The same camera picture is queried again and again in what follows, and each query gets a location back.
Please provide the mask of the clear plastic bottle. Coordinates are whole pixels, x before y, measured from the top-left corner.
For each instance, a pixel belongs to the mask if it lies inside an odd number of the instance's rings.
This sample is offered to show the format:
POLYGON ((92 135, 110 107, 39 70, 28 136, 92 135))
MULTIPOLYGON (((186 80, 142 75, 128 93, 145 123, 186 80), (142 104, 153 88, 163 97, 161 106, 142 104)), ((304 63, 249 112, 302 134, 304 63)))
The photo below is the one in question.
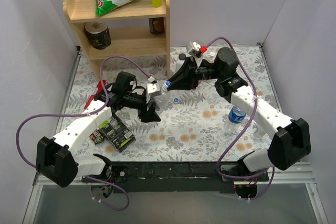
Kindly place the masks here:
POLYGON ((171 94, 170 94, 170 91, 168 90, 169 87, 167 87, 165 85, 165 83, 162 84, 161 86, 161 94, 154 97, 155 98, 155 102, 156 102, 156 112, 157 114, 161 114, 166 105, 168 104, 169 100, 170 100, 170 97, 171 97, 171 94))

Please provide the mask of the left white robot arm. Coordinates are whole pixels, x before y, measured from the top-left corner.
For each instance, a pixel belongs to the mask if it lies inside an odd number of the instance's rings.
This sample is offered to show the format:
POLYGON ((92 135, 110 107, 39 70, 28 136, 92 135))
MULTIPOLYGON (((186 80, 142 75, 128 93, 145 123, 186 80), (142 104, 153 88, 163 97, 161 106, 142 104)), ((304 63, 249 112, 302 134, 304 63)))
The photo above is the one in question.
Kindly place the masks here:
POLYGON ((112 164, 108 158, 100 154, 80 158, 74 155, 94 130, 124 107, 136 109, 142 122, 161 120, 154 99, 161 93, 160 85, 150 81, 142 94, 133 92, 137 88, 134 75, 120 72, 114 83, 103 86, 102 91, 95 95, 80 118, 52 138, 39 140, 36 171, 60 187, 68 186, 77 177, 88 175, 100 182, 108 181, 112 175, 112 164))

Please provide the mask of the blue label water bottle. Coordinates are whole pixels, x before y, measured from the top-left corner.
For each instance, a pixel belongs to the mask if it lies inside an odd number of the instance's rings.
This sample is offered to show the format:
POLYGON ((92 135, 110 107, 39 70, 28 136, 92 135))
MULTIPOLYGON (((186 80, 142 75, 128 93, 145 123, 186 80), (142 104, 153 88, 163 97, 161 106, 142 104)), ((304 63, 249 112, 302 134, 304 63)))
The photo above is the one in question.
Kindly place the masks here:
POLYGON ((245 119, 245 116, 246 112, 237 106, 233 106, 227 117, 226 129, 229 131, 237 131, 245 119))

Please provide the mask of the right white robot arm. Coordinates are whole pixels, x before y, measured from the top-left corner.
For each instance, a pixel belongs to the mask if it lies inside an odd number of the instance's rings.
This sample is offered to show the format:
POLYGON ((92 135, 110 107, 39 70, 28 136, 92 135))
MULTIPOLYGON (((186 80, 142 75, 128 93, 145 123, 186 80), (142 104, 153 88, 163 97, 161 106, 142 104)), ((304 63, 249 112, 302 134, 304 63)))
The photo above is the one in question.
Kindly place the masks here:
POLYGON ((169 78, 169 90, 192 90, 199 81, 215 80, 220 97, 247 113, 271 138, 270 146, 241 157, 233 173, 225 176, 251 180, 257 172, 276 167, 286 170, 311 153, 309 125, 304 119, 294 120, 256 96, 236 69, 239 64, 235 51, 221 48, 213 63, 203 58, 206 47, 187 49, 187 57, 179 70, 169 78))

